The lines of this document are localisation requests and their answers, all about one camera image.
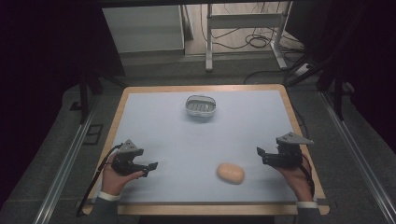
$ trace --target metal frame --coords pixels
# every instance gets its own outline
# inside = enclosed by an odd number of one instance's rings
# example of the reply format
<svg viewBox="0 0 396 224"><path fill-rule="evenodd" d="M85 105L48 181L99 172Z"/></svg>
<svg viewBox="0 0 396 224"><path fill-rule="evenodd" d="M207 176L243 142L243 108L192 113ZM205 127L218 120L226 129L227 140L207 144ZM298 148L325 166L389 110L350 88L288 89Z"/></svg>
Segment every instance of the metal frame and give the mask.
<svg viewBox="0 0 396 224"><path fill-rule="evenodd" d="M280 69L287 68L279 50L279 41L285 29L291 2L288 2L282 13L212 15L212 4L207 4L207 40L206 40L206 71L213 70L212 30L231 28L278 28L274 41L270 43Z"/></svg>
<svg viewBox="0 0 396 224"><path fill-rule="evenodd" d="M78 128L78 132L73 140L70 148L67 151L67 154L64 156L64 160L60 165L60 168L52 181L51 186L49 187L49 191L40 206L40 209L37 212L37 215L34 220L34 224L39 223L49 223L50 218L52 216L53 210L55 209L55 205L61 196L62 190L64 189L64 184L66 183L67 177L69 177L70 171L73 168L74 162L76 160L79 149L82 145L82 141L85 137L85 134L90 127L91 120L93 118L93 114L95 112L95 108L99 102L99 96L93 96L91 99L91 111L87 116L87 119L84 123L80 124Z"/></svg>

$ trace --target wire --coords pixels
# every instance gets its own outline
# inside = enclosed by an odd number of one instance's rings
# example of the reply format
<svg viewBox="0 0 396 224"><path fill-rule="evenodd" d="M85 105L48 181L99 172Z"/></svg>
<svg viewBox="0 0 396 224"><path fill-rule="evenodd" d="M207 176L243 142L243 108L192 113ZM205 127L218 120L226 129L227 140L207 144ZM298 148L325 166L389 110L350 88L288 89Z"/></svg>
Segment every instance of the wire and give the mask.
<svg viewBox="0 0 396 224"><path fill-rule="evenodd" d="M265 6L265 4L262 4L261 13L264 12L264 6ZM204 40L207 41L207 38L205 37L204 26L203 26L202 5L200 5L200 18L201 18L201 32L202 32L202 36L204 37ZM224 37L224 36L226 36L226 35L229 35L229 34L235 32L235 31L237 31L237 30L240 30L240 28L236 28L236 29L234 29L234 30L231 30L230 32L228 32L228 33L226 33L226 34L223 34L223 35L213 36L213 35L211 34L211 36L212 36L213 38L221 38L221 37ZM239 46L239 47L230 47L230 46L226 46L226 45L224 45L224 44L221 44L221 43L219 43L219 42L212 42L212 44L213 44L213 45L220 45L220 46L223 46L224 48L227 48L227 49L241 49L241 48L244 48L244 47L246 47L246 46L248 46L248 45L250 45L251 47L256 48L256 49L265 48L266 46L268 46L268 45L271 43L271 41L272 41L272 39L273 39L273 37L274 37L275 29L270 29L270 30L272 31L271 37L267 37L267 36L265 36L265 35L256 35L256 34L254 34L254 33L256 32L256 30L257 30L257 29L255 28L255 29L253 30L253 32L252 32L251 35L247 35L247 36L245 37L245 42L246 42L246 44L245 44L245 45L242 45L242 46ZM262 44L262 45L253 44L253 41L263 41L263 44Z"/></svg>
<svg viewBox="0 0 396 224"><path fill-rule="evenodd" d="M302 125L299 124L299 126L303 126L305 129L305 138L309 139L309 131L308 131L308 127L306 126L306 123L305 123L305 117L300 114L300 112L296 109L294 104L292 104L291 102L290 102L290 104L291 104L291 107L293 108L294 112L297 114L297 116L299 117L299 119L302 123Z"/></svg>
<svg viewBox="0 0 396 224"><path fill-rule="evenodd" d="M225 6L225 3L224 3L224 9L228 12L228 14L230 14L230 12L227 10L227 7Z"/></svg>
<svg viewBox="0 0 396 224"><path fill-rule="evenodd" d="M276 12L279 10L280 2L277 2Z"/></svg>
<svg viewBox="0 0 396 224"><path fill-rule="evenodd" d="M259 6L259 3L256 3L256 6L253 8L253 9L251 9L251 12L250 13L253 13L253 11L254 11L254 9L256 8L256 7L258 7Z"/></svg>
<svg viewBox="0 0 396 224"><path fill-rule="evenodd" d="M285 36L285 35L282 35L282 37L283 37L283 38L286 38L286 39L289 39L289 40L292 40L292 41L295 41L295 42L302 43L302 42L301 42L300 40L298 40L298 39L293 39L293 38L287 37L287 36Z"/></svg>
<svg viewBox="0 0 396 224"><path fill-rule="evenodd" d="M269 8L270 8L270 3L267 4L267 13Z"/></svg>
<svg viewBox="0 0 396 224"><path fill-rule="evenodd" d="M300 52L300 53L304 53L305 49L290 49L288 47L285 47L281 44L278 45L279 49L282 51L288 51L288 52Z"/></svg>
<svg viewBox="0 0 396 224"><path fill-rule="evenodd" d="M303 53L303 52L293 52L293 51L284 52L284 54L283 54L284 59L288 60L291 63L296 63L298 60L292 60L291 58L288 57L288 54L291 54L291 53L295 54L295 53Z"/></svg>
<svg viewBox="0 0 396 224"><path fill-rule="evenodd" d="M101 162L101 164L99 165L99 167L97 168L97 170L96 170L96 172L95 172L95 176L93 177L93 179L92 179L92 181L91 181L91 184L88 186L87 191L85 192L85 195L84 195L84 197L82 198L81 203L79 204L79 207L78 207L78 210L77 210L77 213L76 213L76 217L81 217L81 216L84 216L84 215L85 215L85 214L82 212L82 207L84 206L85 202L87 201L87 198L88 198L88 196L90 195L90 192L91 192L93 186L95 185L96 181L98 180L99 174L102 173L102 170L103 170L103 168L105 167L106 162L107 162L107 159L108 159L108 157L111 155L111 153L112 153L114 150L120 148L121 146L122 146L122 144L116 145L116 146L114 146L113 148L111 148L110 151L108 151L107 155L102 159L102 162Z"/></svg>
<svg viewBox="0 0 396 224"><path fill-rule="evenodd" d="M309 57L309 53L305 53L302 57L299 58L299 60L292 67L290 67L288 69L273 70L273 71L262 70L262 71L257 71L257 72L251 73L245 77L243 84L247 84L247 81L249 78L251 78L254 75L259 74L259 73L282 73L282 72L285 72L286 74L284 75L284 78L283 78L283 85L284 85L286 83L288 77L290 76L290 72L293 71L296 67L299 67L301 64L305 63L308 60L308 57Z"/></svg>

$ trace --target table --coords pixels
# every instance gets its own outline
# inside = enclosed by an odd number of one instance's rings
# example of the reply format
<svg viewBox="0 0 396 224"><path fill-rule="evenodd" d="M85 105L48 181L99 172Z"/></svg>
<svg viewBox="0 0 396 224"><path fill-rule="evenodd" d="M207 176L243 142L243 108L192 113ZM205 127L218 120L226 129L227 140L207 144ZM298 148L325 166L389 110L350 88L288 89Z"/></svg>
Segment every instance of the table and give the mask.
<svg viewBox="0 0 396 224"><path fill-rule="evenodd" d="M290 120L290 125L293 131L299 135L301 130L292 107L288 95L281 85L232 85L232 86L168 86L168 87L131 87L125 89L120 104L117 109L115 118L110 128L100 161L107 154L107 152L115 145L114 140L118 128L120 127L120 121L122 114L125 109L125 103L127 102L130 93L158 93L158 92L239 92L239 91L278 91L280 93L282 102L286 108L287 115ZM306 146L301 146L304 154L310 159L309 152ZM316 184L316 197L319 201L319 210L322 215L329 212L330 208L326 204L320 204L325 201L325 195L320 185L318 175L315 170L313 162L312 164L312 176ZM90 199L94 196L94 190L91 191L89 196ZM89 213L92 209L92 204L86 204L84 206L84 212ZM297 214L296 206L294 202L290 203L134 203L134 204L121 204L119 206L119 213L124 215L184 215L184 216L211 216L211 215L244 215L244 216L276 216L276 215L295 215Z"/></svg>

